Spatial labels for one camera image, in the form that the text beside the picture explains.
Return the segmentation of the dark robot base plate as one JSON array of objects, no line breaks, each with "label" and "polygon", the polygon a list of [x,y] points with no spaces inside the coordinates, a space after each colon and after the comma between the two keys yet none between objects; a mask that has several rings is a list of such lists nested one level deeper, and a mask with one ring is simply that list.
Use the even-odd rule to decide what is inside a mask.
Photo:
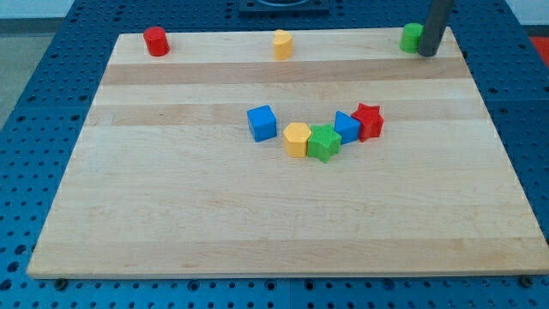
[{"label": "dark robot base plate", "polygon": [[329,12],[330,0],[238,0],[240,13]]}]

